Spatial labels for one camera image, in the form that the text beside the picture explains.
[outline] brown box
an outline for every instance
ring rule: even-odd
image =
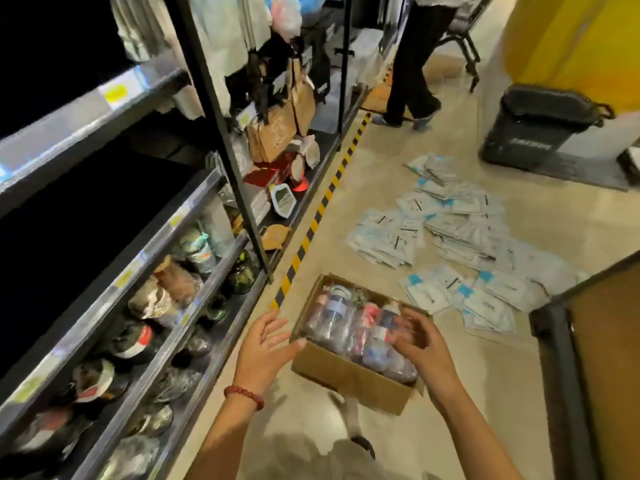
[[[296,117],[298,134],[306,136],[311,125],[311,120],[316,113],[316,100],[314,90],[307,81],[307,76],[300,68],[300,60],[289,60],[289,77],[287,87],[293,102],[293,111]]]
[[[296,134],[296,118],[293,103],[289,99],[284,106],[272,106],[268,113],[269,124],[264,121],[247,126],[249,148],[254,162],[270,163],[286,149]]]
[[[329,284],[364,290],[368,293],[370,300],[380,307],[393,300],[400,306],[406,306],[427,315],[425,311],[402,300],[369,290],[334,274],[322,274],[316,280],[316,284],[314,284],[293,328],[292,340],[302,337],[302,327],[307,320],[309,308],[316,302],[316,297],[322,288]],[[300,355],[294,359],[291,368],[300,376],[328,389],[342,395],[356,397],[364,406],[395,415],[402,413],[404,405],[414,389],[420,394],[423,389],[421,380],[418,380],[412,387],[400,384],[312,342],[309,342]]]

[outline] person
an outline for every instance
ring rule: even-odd
[[[465,0],[413,1],[394,60],[387,112],[374,116],[373,124],[400,128],[406,106],[413,117],[413,129],[427,128],[442,104],[429,91],[422,68],[464,3]]]
[[[426,316],[405,308],[399,321],[402,333],[392,334],[391,343],[414,364],[429,396],[451,432],[467,480],[521,480],[500,441],[469,397],[458,377],[449,349]],[[233,480],[240,466],[244,437],[261,396],[283,366],[306,345],[299,339],[278,347],[289,338],[281,331],[287,323],[272,310],[249,329],[238,354],[232,387],[207,434],[186,480]],[[341,407],[351,440],[339,440],[333,450],[308,465],[304,474],[288,470],[290,478],[385,480],[385,471],[374,460],[371,444],[354,424],[357,404]]]

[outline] black trash can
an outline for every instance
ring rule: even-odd
[[[615,115],[574,92],[526,84],[509,87],[500,100],[500,113],[484,140],[480,158],[488,163],[534,171],[554,158],[574,134],[601,127]]]

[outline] yellow wall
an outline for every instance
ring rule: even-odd
[[[518,0],[502,55],[514,82],[640,110],[640,0]]]

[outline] floor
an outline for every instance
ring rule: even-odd
[[[481,52],[490,52],[497,40],[493,32],[500,30],[513,3],[514,0],[495,0],[485,13],[484,17],[496,19],[483,22],[486,42],[479,42]],[[366,209],[396,206],[396,197],[416,180],[402,163],[426,152],[452,156],[456,172],[463,179],[505,199],[511,232],[516,238],[554,252],[589,273],[640,248],[640,223],[633,217],[637,215],[640,195],[480,163],[476,156],[480,144],[478,96],[468,94],[468,83],[468,78],[462,77],[437,88],[444,108],[424,134],[412,132],[408,123],[400,129],[367,126],[282,304],[283,317],[291,323],[297,320],[321,273],[338,274],[364,287],[405,298],[397,279],[410,274],[410,268],[393,270],[370,264],[350,250],[344,238]],[[345,141],[352,140],[363,117],[364,113],[358,115]],[[276,270],[274,284],[265,289],[251,320],[272,303],[312,222],[323,189],[329,186],[341,160],[342,154],[329,168],[321,191]],[[433,245],[428,244],[420,250],[415,269],[441,261]],[[471,275],[464,266],[452,266]],[[435,321],[470,395],[523,476],[527,480],[553,478],[538,347],[529,333],[527,317],[517,316],[518,333],[510,336],[466,329],[455,311],[438,314]],[[171,480],[181,480],[195,457],[222,403],[222,389],[233,377],[236,356],[237,348],[174,465]],[[288,367],[278,375],[267,403],[250,426],[240,479],[286,477],[287,462],[325,454],[334,441],[346,436],[327,391],[295,375]],[[364,436],[376,450],[377,461],[389,471],[390,478],[464,478],[445,423],[427,397],[415,394],[400,417],[360,408],[360,421]]]

